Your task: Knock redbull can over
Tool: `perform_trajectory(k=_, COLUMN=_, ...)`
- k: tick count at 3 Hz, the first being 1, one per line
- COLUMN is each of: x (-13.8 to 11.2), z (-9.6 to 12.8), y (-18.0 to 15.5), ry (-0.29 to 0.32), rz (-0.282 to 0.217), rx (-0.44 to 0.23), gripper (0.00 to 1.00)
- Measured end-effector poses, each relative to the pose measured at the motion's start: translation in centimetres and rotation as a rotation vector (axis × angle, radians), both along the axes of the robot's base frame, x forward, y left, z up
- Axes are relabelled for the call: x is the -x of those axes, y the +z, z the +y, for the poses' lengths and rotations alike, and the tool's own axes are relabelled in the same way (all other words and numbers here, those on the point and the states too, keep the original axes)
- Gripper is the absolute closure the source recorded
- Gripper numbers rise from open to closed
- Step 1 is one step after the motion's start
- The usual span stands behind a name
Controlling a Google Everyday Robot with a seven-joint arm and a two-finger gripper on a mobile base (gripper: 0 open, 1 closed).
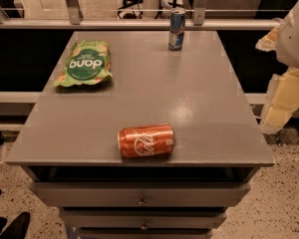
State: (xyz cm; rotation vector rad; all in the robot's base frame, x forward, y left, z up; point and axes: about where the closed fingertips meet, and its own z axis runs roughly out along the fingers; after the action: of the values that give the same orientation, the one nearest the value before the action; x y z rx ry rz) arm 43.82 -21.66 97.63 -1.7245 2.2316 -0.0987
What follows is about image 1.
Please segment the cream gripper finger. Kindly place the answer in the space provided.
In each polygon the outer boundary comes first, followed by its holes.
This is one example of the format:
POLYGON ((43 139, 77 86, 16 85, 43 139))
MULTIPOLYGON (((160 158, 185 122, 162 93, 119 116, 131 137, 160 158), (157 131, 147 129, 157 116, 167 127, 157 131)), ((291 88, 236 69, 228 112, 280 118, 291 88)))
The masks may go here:
POLYGON ((255 48, 264 52, 275 51, 278 29, 279 27, 273 28, 265 36, 259 39, 255 45, 255 48))
POLYGON ((299 68, 289 67, 282 76, 269 81, 261 112, 260 128, 265 134, 281 130, 299 109, 299 68))

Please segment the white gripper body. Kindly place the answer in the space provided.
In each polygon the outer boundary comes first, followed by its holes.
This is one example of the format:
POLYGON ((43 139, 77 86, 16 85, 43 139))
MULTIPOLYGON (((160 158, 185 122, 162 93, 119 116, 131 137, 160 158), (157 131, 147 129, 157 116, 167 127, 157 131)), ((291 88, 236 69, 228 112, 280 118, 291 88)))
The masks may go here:
POLYGON ((280 63, 299 68, 299 0, 279 26, 276 56, 280 63))

